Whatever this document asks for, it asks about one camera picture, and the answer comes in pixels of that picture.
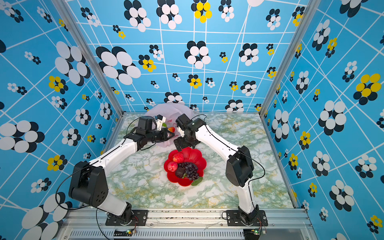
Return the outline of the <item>yellow red mango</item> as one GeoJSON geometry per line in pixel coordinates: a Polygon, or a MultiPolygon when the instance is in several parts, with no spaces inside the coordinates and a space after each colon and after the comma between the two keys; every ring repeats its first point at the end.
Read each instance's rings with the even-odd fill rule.
{"type": "Polygon", "coordinates": [[[169,130],[170,132],[172,132],[172,133],[175,133],[175,131],[176,131],[176,129],[175,129],[174,127],[170,127],[170,128],[168,128],[168,130],[169,130]]]}

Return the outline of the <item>red flower-shaped plate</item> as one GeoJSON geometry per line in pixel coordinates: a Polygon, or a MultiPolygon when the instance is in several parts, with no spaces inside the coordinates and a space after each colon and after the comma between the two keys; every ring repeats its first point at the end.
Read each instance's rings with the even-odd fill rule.
{"type": "Polygon", "coordinates": [[[167,178],[171,183],[179,184],[182,187],[188,187],[191,186],[191,183],[193,182],[189,179],[179,179],[175,176],[175,172],[172,173],[168,171],[167,165],[169,162],[173,161],[173,156],[176,153],[183,153],[184,163],[189,162],[195,164],[198,167],[200,177],[204,177],[204,170],[207,166],[207,161],[203,158],[202,153],[199,150],[191,148],[183,149],[181,152],[174,150],[168,155],[168,159],[164,163],[164,170],[167,172],[167,178]]]}

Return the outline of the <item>red strawberry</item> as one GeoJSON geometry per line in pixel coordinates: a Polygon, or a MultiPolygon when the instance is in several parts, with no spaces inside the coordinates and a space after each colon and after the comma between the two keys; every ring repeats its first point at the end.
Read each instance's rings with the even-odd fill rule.
{"type": "Polygon", "coordinates": [[[184,162],[184,154],[183,153],[176,153],[173,156],[173,161],[177,164],[181,164],[184,162]]]}

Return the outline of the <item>pink plastic bag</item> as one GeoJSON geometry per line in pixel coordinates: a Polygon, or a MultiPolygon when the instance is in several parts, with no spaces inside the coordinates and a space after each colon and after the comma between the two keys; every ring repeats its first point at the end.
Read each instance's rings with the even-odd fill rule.
{"type": "Polygon", "coordinates": [[[182,114],[186,114],[190,119],[195,116],[193,110],[191,110],[189,107],[182,104],[175,104],[175,103],[156,105],[145,114],[145,116],[151,116],[151,117],[161,115],[166,118],[165,124],[167,125],[167,129],[168,128],[175,129],[175,136],[172,139],[163,143],[156,144],[156,146],[166,148],[174,145],[174,139],[181,136],[178,131],[176,119],[182,114]]]}

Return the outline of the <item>pink red apple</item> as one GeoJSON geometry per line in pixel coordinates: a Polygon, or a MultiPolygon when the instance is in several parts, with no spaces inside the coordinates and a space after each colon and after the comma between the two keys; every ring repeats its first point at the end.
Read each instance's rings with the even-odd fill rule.
{"type": "Polygon", "coordinates": [[[167,169],[168,171],[174,173],[177,169],[178,169],[178,163],[174,162],[174,161],[171,161],[168,163],[167,165],[167,169]]]}

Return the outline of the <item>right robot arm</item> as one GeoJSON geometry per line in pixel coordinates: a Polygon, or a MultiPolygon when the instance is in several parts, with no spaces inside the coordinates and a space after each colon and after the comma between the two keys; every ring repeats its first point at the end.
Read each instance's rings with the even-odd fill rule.
{"type": "Polygon", "coordinates": [[[226,162],[225,175],[229,182],[237,188],[239,197],[239,215],[246,226],[261,222],[259,205],[255,202],[252,187],[254,159],[246,146],[238,147],[215,133],[202,119],[190,119],[187,115],[180,115],[177,127],[181,134],[174,140],[175,147],[181,150],[203,143],[210,147],[226,162]]]}

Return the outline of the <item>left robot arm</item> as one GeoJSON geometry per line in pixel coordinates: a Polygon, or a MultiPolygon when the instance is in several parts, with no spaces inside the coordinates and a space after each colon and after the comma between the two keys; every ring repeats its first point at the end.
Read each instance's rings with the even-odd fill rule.
{"type": "Polygon", "coordinates": [[[69,197],[109,213],[128,224],[133,219],[132,205],[113,195],[107,177],[123,160],[143,150],[148,143],[157,144],[175,136],[163,126],[166,117],[143,116],[138,125],[113,148],[90,162],[75,165],[69,187],[69,197]]]}

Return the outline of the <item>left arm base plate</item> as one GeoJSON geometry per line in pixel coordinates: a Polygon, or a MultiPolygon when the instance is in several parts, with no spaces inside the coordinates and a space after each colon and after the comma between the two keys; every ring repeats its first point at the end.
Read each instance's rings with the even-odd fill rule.
{"type": "Polygon", "coordinates": [[[130,210],[122,216],[108,213],[106,226],[145,226],[148,213],[148,210],[130,210]]]}

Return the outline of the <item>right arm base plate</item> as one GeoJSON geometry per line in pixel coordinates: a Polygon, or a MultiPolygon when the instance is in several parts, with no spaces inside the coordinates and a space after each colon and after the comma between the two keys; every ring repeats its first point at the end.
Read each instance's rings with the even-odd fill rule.
{"type": "Polygon", "coordinates": [[[254,210],[250,214],[242,210],[227,210],[226,219],[229,227],[267,227],[269,225],[263,210],[254,210]]]}

